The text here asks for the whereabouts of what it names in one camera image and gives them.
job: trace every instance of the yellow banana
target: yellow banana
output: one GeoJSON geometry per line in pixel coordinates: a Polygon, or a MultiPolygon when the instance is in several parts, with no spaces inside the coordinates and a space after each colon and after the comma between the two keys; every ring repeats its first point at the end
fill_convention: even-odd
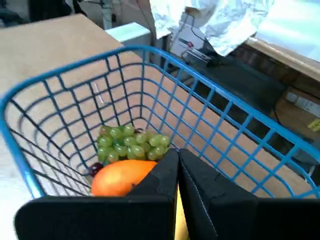
{"type": "Polygon", "coordinates": [[[177,191],[174,240],[187,240],[187,222],[185,218],[184,208],[182,206],[179,186],[177,191]]]}

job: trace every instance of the cardboard box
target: cardboard box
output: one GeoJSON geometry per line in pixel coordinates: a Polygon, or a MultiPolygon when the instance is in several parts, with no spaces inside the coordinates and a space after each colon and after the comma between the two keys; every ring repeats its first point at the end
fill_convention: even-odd
{"type": "MultiPolygon", "coordinates": [[[[275,111],[285,128],[308,142],[320,139],[320,100],[316,97],[290,86],[277,101],[275,111]]],[[[274,112],[271,117],[277,121],[274,112]]]]}

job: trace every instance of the orange fruit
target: orange fruit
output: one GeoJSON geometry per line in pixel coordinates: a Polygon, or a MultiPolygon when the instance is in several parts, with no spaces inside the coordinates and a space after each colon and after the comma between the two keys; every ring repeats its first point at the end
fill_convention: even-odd
{"type": "Polygon", "coordinates": [[[93,178],[94,196],[125,196],[154,168],[155,161],[121,160],[102,168],[93,178]]]}

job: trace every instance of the blue wire basket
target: blue wire basket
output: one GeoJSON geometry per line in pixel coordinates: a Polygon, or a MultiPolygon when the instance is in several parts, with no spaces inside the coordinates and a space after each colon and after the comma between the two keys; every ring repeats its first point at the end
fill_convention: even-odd
{"type": "Polygon", "coordinates": [[[127,123],[169,136],[173,147],[259,197],[320,197],[296,159],[303,154],[317,165],[317,149],[153,47],[123,47],[49,71],[0,104],[3,137],[34,198],[89,195],[100,126],[127,123]],[[147,62],[149,55],[162,56],[164,67],[147,62]]]}

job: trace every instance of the grape bunch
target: grape bunch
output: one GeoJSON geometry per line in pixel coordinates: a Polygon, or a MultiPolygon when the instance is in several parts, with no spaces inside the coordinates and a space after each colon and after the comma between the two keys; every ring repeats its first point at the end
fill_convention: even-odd
{"type": "Polygon", "coordinates": [[[160,160],[170,145],[169,137],[147,130],[136,132],[132,124],[102,126],[96,141],[98,161],[105,165],[119,159],[160,160]]]}

